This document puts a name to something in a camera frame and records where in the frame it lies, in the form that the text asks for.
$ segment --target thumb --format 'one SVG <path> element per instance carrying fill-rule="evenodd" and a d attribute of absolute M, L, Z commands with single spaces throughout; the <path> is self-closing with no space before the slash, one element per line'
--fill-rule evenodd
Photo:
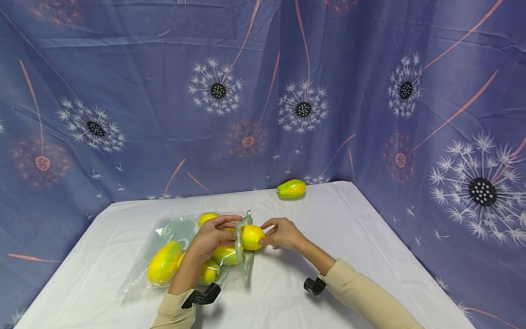
<path fill-rule="evenodd" d="M 268 246 L 271 244 L 274 245 L 276 243 L 274 242 L 274 237 L 271 235 L 271 236 L 267 236 L 259 240 L 259 244 L 262 246 Z"/>

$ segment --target fabric backdrop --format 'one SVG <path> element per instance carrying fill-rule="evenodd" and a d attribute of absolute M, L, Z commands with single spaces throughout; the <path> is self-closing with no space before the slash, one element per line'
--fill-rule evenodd
<path fill-rule="evenodd" d="M 112 202 L 300 178 L 354 182 L 477 328 L 525 327 L 524 12 L 3 0 L 0 324 Z"/>

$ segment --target person's left hand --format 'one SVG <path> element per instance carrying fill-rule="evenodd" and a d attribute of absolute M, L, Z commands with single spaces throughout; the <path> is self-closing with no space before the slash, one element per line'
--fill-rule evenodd
<path fill-rule="evenodd" d="M 224 228 L 236 228 L 234 222 L 240 220 L 242 220 L 241 216 L 231 215 L 222 215 L 207 220 L 190 243 L 187 254 L 191 254 L 195 260 L 204 263 L 212 257 L 218 246 L 234 243 L 237 239 L 236 233 L 224 230 Z"/>

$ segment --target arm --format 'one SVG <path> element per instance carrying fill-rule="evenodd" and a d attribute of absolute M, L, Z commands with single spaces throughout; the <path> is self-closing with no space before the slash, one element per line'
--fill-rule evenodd
<path fill-rule="evenodd" d="M 188 250 L 150 329 L 190 329 L 192 327 L 196 319 L 195 305 L 187 310 L 183 310 L 181 306 L 197 286 L 203 265 L 204 262 L 200 257 Z"/>
<path fill-rule="evenodd" d="M 391 294 L 344 260 L 335 261 L 306 238 L 297 244 L 296 250 L 318 269 L 330 293 L 375 329 L 423 329 Z"/>
<path fill-rule="evenodd" d="M 231 244 L 237 236 L 225 228 L 235 228 L 233 222 L 241 216 L 223 215 L 205 222 L 190 243 L 188 250 L 170 283 L 157 317 L 150 329 L 190 329 L 196 319 L 196 307 L 183 310 L 181 306 L 194 291 L 205 261 L 210 259 L 219 245 Z"/>
<path fill-rule="evenodd" d="M 334 297 L 362 315 L 375 329 L 423 329 L 387 291 L 345 261 L 335 261 L 309 241 L 293 222 L 286 218 L 272 218 L 261 228 L 271 226 L 274 227 L 259 241 L 261 245 L 280 246 L 303 255 L 320 271 L 320 278 Z"/>

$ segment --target hand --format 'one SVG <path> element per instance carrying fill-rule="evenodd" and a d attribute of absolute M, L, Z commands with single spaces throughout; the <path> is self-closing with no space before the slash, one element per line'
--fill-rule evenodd
<path fill-rule="evenodd" d="M 241 216 L 223 215 L 206 221 L 190 243 L 187 254 L 204 263 L 212 257 L 218 246 L 233 245 L 237 239 L 236 233 L 223 229 L 236 228 L 234 222 L 241 219 Z"/>
<path fill-rule="evenodd" d="M 296 228 L 294 223 L 287 218 L 271 218 L 261 228 L 265 230 L 271 226 L 274 227 L 265 233 L 267 237 L 261 239 L 259 244 L 297 251 L 300 244 L 307 241 L 307 238 Z"/>

